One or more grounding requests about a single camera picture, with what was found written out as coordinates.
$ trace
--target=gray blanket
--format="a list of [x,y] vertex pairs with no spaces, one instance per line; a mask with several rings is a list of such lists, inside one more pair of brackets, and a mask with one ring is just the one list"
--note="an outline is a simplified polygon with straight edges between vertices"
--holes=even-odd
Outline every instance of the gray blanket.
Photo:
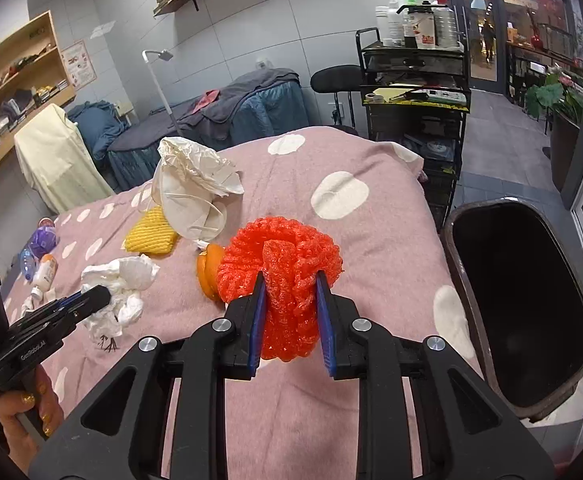
[[[230,134],[232,117],[253,94],[280,85],[286,81],[299,82],[296,72],[288,68],[264,68],[250,72],[220,89],[218,99],[202,110],[191,114],[201,96],[173,106],[174,117],[187,139],[207,145],[205,139],[225,140]],[[112,152],[126,152],[146,148],[163,137],[173,136],[175,128],[165,112],[156,110],[140,124],[119,136],[110,146]]]
[[225,140],[230,134],[232,117],[240,104],[261,90],[287,81],[299,82],[296,72],[289,68],[262,68],[249,72],[220,89],[218,99],[202,110],[190,115],[200,97],[188,102],[190,105],[180,117],[176,116],[181,129],[191,130],[201,138],[211,137]]

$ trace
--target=hand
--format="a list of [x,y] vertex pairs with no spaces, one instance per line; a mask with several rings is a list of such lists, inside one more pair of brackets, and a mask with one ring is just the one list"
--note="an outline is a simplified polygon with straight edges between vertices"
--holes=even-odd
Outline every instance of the hand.
[[[43,431],[50,436],[60,426],[64,415],[52,389],[52,381],[43,367],[37,366],[35,374],[36,391],[40,395],[38,413],[43,421]],[[27,392],[0,394],[0,423],[9,444],[9,456],[24,473],[27,473],[29,464],[38,452],[38,446],[22,427],[16,414],[28,412],[35,405],[35,397]]]

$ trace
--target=metal screw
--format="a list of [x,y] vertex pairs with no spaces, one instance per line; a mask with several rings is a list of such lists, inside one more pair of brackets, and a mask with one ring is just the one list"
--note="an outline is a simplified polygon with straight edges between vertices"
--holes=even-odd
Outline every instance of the metal screw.
[[440,352],[441,350],[444,350],[445,348],[445,340],[442,337],[438,337],[437,335],[431,336],[428,340],[427,340],[427,346],[429,348],[431,348],[432,350],[436,350],[437,352]]
[[144,337],[138,343],[138,348],[143,352],[151,352],[158,346],[158,341],[155,337]]
[[364,319],[364,317],[359,317],[351,322],[351,326],[357,332],[367,332],[371,328],[371,321],[369,319]]
[[226,317],[220,317],[212,323],[212,328],[216,332],[227,332],[227,330],[232,328],[232,322]]

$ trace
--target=green plant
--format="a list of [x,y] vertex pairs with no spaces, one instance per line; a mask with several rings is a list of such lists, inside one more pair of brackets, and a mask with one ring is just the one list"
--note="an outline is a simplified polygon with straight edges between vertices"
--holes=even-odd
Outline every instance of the green plant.
[[565,98],[554,104],[554,110],[580,126],[583,120],[583,95],[573,88],[568,88],[565,92]]
[[525,104],[527,112],[534,119],[540,117],[543,108],[551,108],[563,98],[565,91],[558,77],[558,74],[550,73],[545,79],[544,86],[534,85],[527,90]]

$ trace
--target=lamp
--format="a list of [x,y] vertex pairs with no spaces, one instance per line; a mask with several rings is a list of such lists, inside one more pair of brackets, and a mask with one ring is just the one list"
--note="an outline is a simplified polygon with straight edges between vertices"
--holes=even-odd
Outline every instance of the lamp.
[[479,10],[487,10],[487,4],[484,0],[472,0],[471,1],[471,8],[472,9],[479,9]]
[[160,96],[161,101],[163,101],[163,104],[165,105],[165,110],[167,111],[169,118],[172,120],[172,124],[174,124],[174,127],[176,128],[176,133],[178,133],[178,135],[182,135],[182,132],[180,131],[180,127],[178,126],[178,122],[176,121],[176,118],[174,117],[174,112],[172,112],[172,109],[169,106],[168,100],[165,97],[165,94],[163,94],[162,88],[160,87],[160,85],[158,83],[158,78],[156,78],[156,74],[152,70],[152,64],[150,63],[150,60],[147,58],[147,54],[158,54],[158,59],[161,59],[163,61],[169,61],[170,59],[172,59],[172,57],[174,57],[174,54],[172,54],[168,50],[143,50],[142,51],[142,59],[145,60],[145,63],[147,64],[147,68],[150,69],[150,73],[152,74],[152,79],[154,80],[154,84],[156,85],[156,88],[158,89],[158,95]]

